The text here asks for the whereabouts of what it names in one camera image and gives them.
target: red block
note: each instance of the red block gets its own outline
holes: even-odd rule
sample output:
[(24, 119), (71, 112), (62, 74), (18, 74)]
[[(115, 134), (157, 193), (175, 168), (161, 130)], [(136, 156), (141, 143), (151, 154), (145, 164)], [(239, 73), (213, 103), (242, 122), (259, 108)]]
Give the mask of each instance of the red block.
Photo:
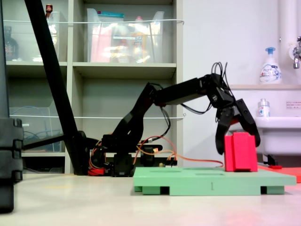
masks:
[(257, 172), (255, 137), (246, 132), (225, 136), (225, 170), (227, 172)]
[(273, 169), (273, 170), (280, 170), (280, 169), (282, 169), (282, 166), (272, 166), (272, 165), (270, 165), (269, 168)]
[(89, 176), (103, 176), (105, 174), (105, 168), (95, 169), (92, 168), (88, 171)]

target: green board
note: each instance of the green board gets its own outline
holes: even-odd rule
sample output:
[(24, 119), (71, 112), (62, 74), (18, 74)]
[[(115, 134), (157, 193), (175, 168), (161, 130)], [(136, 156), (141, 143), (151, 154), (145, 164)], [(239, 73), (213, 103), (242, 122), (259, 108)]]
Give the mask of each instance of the green board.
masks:
[(267, 170), (225, 172), (224, 168), (137, 167), (136, 192), (169, 195), (284, 194), (296, 177)]

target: plastic storage box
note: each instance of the plastic storage box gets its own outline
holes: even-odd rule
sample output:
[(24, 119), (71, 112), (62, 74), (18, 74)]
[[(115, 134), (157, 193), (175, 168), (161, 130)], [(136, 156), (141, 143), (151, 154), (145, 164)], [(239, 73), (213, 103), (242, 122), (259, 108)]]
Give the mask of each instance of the plastic storage box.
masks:
[[(24, 130), (24, 143), (38, 141), (40, 139), (59, 135), (62, 133), (62, 127), (54, 102), (50, 107), (10, 107), (9, 114), (11, 118), (22, 120)], [(41, 147), (27, 150), (26, 152), (62, 152), (62, 142), (56, 142)]]
[[(164, 12), (157, 12), (154, 20), (162, 20)], [(118, 23), (123, 18), (102, 17), (92, 8), (87, 9), (87, 61), (102, 63), (164, 63), (163, 22)]]
[[(66, 22), (66, 19), (60, 12), (52, 12), (49, 18), (48, 26), (55, 46), (56, 55), (59, 61), (67, 61), (67, 24), (58, 24), (56, 22)], [(17, 54), (8, 60), (13, 61), (36, 61), (42, 62), (39, 47), (33, 33), (32, 24), (24, 22), (4, 22), (6, 29), (4, 32), (5, 42), (8, 40), (6, 32), (10, 27), (11, 38), (16, 41)]]

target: dark bottle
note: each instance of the dark bottle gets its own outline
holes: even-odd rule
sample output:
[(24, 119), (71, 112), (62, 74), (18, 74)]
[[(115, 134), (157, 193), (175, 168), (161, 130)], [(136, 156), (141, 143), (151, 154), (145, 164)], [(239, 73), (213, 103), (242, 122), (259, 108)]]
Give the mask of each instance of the dark bottle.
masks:
[(14, 60), (19, 58), (19, 45), (11, 37), (11, 26), (4, 26), (4, 43), (6, 60)]
[(51, 4), (46, 5), (46, 20), (49, 20), (49, 17), (53, 11), (53, 6)]

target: sink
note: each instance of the sink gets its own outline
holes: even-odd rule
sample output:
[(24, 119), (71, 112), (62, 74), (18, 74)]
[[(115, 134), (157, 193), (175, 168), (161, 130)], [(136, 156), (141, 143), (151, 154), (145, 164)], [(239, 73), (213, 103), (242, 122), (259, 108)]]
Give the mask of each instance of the sink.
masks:
[[(258, 153), (301, 155), (301, 117), (256, 117), (254, 120), (261, 137)], [(237, 123), (229, 132), (242, 130)]]

